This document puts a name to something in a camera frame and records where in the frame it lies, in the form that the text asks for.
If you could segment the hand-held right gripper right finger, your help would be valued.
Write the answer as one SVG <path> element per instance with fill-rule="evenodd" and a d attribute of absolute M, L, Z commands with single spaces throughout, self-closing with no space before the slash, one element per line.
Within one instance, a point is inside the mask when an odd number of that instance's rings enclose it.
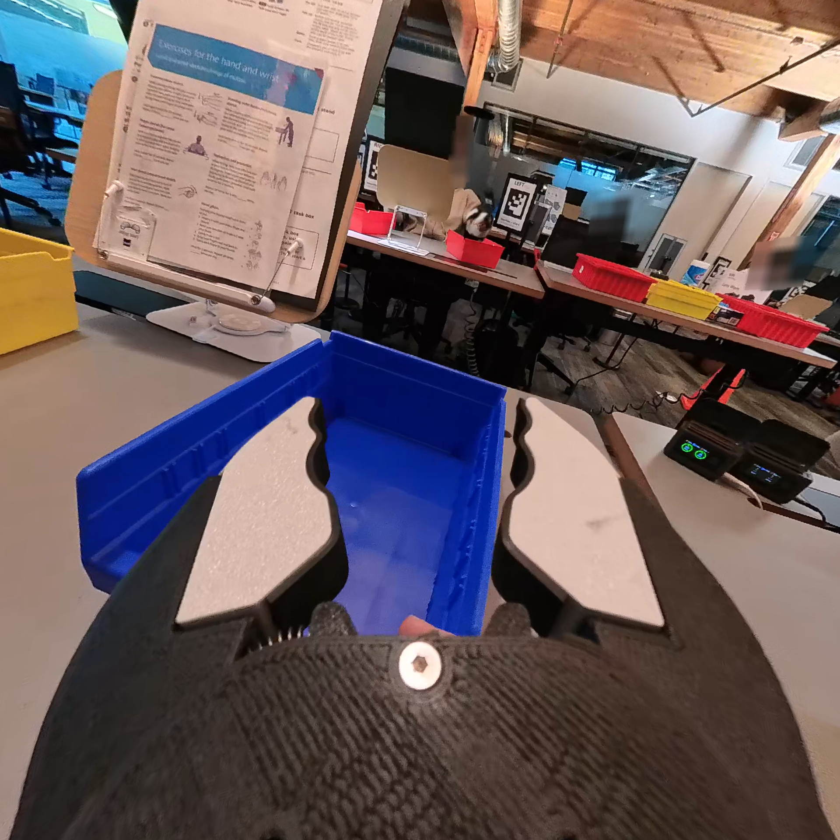
<path fill-rule="evenodd" d="M 534 396 L 518 401 L 491 580 L 543 639 L 666 640 L 666 619 L 616 469 Z"/>

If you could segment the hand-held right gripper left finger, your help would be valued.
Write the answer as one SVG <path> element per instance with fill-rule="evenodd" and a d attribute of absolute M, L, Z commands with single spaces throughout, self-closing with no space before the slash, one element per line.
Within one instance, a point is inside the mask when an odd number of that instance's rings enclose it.
<path fill-rule="evenodd" d="M 326 419 L 303 396 L 258 431 L 218 478 L 175 614 L 179 629 L 244 619 L 257 640 L 308 634 L 350 563 L 328 488 Z"/>

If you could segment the blue plastic bin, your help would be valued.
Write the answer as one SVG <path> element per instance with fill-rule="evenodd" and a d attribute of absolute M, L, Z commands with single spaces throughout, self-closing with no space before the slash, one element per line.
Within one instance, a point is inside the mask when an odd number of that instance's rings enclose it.
<path fill-rule="evenodd" d="M 321 401 L 328 488 L 349 558 L 339 595 L 363 634 L 414 614 L 483 624 L 497 530 L 506 389 L 333 332 L 263 366 L 77 475 L 80 560 L 113 588 L 200 483 L 303 396 Z"/>

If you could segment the yellow divided plastic bin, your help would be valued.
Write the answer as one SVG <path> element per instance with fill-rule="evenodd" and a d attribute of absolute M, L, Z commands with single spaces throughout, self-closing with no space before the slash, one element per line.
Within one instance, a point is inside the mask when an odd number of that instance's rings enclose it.
<path fill-rule="evenodd" d="M 79 328 L 72 247 L 1 229 L 1 354 Z"/>

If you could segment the grey desk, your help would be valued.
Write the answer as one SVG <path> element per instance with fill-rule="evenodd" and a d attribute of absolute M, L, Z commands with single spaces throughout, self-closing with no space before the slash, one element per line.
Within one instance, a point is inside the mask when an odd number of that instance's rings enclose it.
<path fill-rule="evenodd" d="M 838 735 L 838 535 L 755 507 L 667 458 L 672 430 L 624 414 L 602 432 L 627 474 L 714 574 L 758 638 L 809 733 Z"/>
<path fill-rule="evenodd" d="M 78 472 L 259 368 L 146 321 L 77 311 L 77 331 L 2 357 L 3 838 L 49 703 L 106 599 L 81 567 Z"/>

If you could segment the white task sheet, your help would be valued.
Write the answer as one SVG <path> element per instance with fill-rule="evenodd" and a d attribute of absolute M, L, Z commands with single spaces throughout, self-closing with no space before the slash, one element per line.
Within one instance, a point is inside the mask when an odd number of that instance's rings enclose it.
<path fill-rule="evenodd" d="M 349 147 L 360 137 L 365 117 L 357 119 L 371 93 L 368 69 L 382 2 L 138 2 L 122 72 L 118 119 L 114 127 L 108 180 L 95 238 L 98 250 L 136 264 L 156 266 L 154 273 L 174 272 L 220 282 L 273 300 L 315 301 L 329 263 L 335 215 L 341 214 L 348 188 L 341 178 Z M 186 23 L 209 17 L 211 35 L 234 31 L 273 39 L 282 46 L 311 52 L 325 66 L 325 81 L 297 190 L 281 244 L 268 275 L 257 284 L 242 283 L 148 260 L 152 217 L 130 208 L 124 199 L 121 161 L 150 25 L 160 15 Z"/>

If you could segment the black charger green display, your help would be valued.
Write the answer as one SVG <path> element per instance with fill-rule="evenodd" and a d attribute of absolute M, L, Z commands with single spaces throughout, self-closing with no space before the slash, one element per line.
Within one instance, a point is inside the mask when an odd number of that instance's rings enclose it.
<path fill-rule="evenodd" d="M 728 404 L 702 398 L 679 422 L 664 447 L 664 455 L 701 478 L 716 482 L 746 454 L 762 423 Z"/>

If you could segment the wooden document stand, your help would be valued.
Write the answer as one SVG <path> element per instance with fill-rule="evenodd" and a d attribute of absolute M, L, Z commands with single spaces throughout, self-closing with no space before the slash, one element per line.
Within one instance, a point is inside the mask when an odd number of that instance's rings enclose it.
<path fill-rule="evenodd" d="M 357 113 L 357 119 L 366 118 L 364 128 L 405 6 L 406 2 L 382 2 L 368 65 L 373 80 L 367 81 L 363 88 L 371 93 L 371 99 L 365 101 L 364 110 Z M 174 272 L 165 276 L 163 271 L 155 274 L 156 266 L 136 264 L 122 259 L 120 255 L 110 257 L 98 250 L 95 243 L 109 174 L 114 127 L 118 119 L 122 73 L 123 70 L 102 78 L 89 100 L 66 214 L 65 228 L 70 245 L 81 258 L 94 266 L 197 298 L 198 302 L 181 305 L 168 314 L 159 311 L 148 316 L 153 324 L 185 335 L 195 342 L 212 345 L 249 361 L 270 363 L 311 341 L 319 340 L 317 331 L 304 324 L 326 308 L 333 294 L 353 204 L 360 189 L 361 171 L 356 154 L 364 128 L 359 139 L 349 147 L 340 183 L 348 188 L 348 192 L 339 195 L 343 199 L 341 214 L 333 219 L 334 239 L 329 263 L 315 301 L 273 300 L 268 296 L 245 292 L 240 287 L 202 281 L 192 275 Z"/>

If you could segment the black charger blue display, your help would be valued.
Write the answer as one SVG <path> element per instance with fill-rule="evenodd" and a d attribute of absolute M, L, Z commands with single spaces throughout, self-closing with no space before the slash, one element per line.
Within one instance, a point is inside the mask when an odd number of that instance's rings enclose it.
<path fill-rule="evenodd" d="M 728 474 L 781 506 L 811 485 L 811 470 L 829 448 L 824 438 L 768 419 L 743 439 L 741 457 Z"/>

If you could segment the long work table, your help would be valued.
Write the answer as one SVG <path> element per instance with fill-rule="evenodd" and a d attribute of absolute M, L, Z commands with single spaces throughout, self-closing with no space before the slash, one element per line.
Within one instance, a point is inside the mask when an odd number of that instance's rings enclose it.
<path fill-rule="evenodd" d="M 590 290 L 561 266 L 549 266 L 539 260 L 534 269 L 544 287 L 544 295 L 523 350 L 523 363 L 530 375 L 557 319 L 577 319 L 670 350 L 697 354 L 721 364 L 735 364 L 746 371 L 758 368 L 772 356 L 828 371 L 838 368 L 837 361 L 813 350 L 755 338 L 709 321 L 653 308 L 644 302 Z"/>
<path fill-rule="evenodd" d="M 395 242 L 349 232 L 344 260 L 363 271 L 361 336 L 430 361 L 460 358 L 483 316 L 509 322 L 544 286 L 534 268 L 499 260 L 495 269 L 449 254 L 442 242 L 409 234 Z"/>

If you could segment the small yellow bin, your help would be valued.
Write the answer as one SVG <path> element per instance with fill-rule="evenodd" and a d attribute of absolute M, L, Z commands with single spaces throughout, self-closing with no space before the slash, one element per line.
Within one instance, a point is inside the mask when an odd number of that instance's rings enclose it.
<path fill-rule="evenodd" d="M 675 280 L 657 280 L 648 290 L 646 303 L 682 317 L 706 321 L 721 305 L 722 298 Z"/>

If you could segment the red ridged bin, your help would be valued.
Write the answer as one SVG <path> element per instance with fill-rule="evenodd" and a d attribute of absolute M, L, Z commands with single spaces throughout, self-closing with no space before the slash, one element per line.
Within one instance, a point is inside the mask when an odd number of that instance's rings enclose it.
<path fill-rule="evenodd" d="M 633 302 L 646 302 L 655 278 L 614 262 L 578 254 L 573 277 L 583 287 Z"/>
<path fill-rule="evenodd" d="M 829 330 L 820 322 L 733 295 L 722 296 L 721 305 L 741 313 L 736 330 L 800 350 L 809 348 L 819 335 Z"/>

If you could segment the red plastic bin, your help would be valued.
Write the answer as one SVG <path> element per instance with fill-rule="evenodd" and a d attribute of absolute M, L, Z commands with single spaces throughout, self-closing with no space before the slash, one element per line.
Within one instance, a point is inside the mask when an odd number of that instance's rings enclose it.
<path fill-rule="evenodd" d="M 445 246 L 451 258 L 487 270 L 495 270 L 498 267 L 505 250 L 490 238 L 468 238 L 454 229 L 447 231 Z"/>
<path fill-rule="evenodd" d="M 393 228 L 394 212 L 369 209 L 363 202 L 353 208 L 350 231 L 370 237 L 385 237 Z"/>

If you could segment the beige document stand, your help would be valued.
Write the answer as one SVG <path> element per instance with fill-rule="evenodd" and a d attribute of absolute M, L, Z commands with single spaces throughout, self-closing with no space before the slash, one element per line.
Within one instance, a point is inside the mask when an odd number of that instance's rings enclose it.
<path fill-rule="evenodd" d="M 415 235 L 421 242 L 444 242 L 455 193 L 446 159 L 392 144 L 380 148 L 376 197 L 393 216 L 389 238 Z"/>

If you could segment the silver ventilation duct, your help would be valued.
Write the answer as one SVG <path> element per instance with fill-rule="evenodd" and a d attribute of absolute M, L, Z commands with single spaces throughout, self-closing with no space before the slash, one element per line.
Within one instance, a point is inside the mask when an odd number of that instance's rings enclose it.
<path fill-rule="evenodd" d="M 520 61 L 522 1 L 497 2 L 497 45 L 488 59 L 490 71 L 499 74 L 515 70 Z"/>

